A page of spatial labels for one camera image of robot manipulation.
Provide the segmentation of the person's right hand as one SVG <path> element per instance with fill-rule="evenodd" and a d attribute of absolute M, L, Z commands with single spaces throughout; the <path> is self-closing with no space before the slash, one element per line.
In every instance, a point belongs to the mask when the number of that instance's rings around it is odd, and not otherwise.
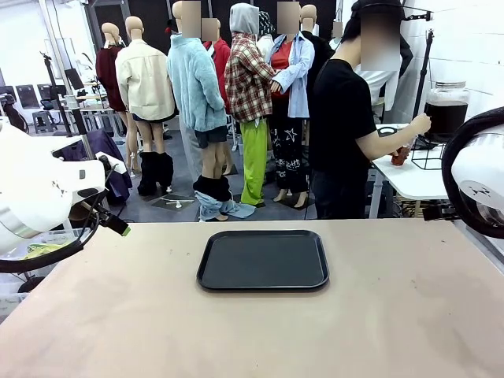
<path fill-rule="evenodd" d="M 408 129 L 413 135 L 423 135 L 429 131 L 432 125 L 431 117 L 426 113 L 419 114 L 409 124 Z"/>

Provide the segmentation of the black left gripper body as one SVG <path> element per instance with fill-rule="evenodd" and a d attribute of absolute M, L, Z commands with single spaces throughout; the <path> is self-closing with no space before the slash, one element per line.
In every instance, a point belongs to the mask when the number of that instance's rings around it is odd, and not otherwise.
<path fill-rule="evenodd" d="M 77 202 L 70 210 L 70 221 L 84 226 L 97 222 L 102 227 L 110 226 L 112 213 L 106 208 L 106 195 L 98 194 Z"/>

